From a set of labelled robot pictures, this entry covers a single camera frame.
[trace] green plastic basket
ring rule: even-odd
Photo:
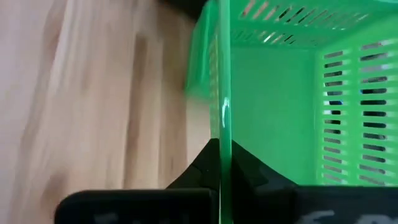
[[[231,139],[298,184],[398,185],[398,0],[209,1],[187,90],[225,191]]]

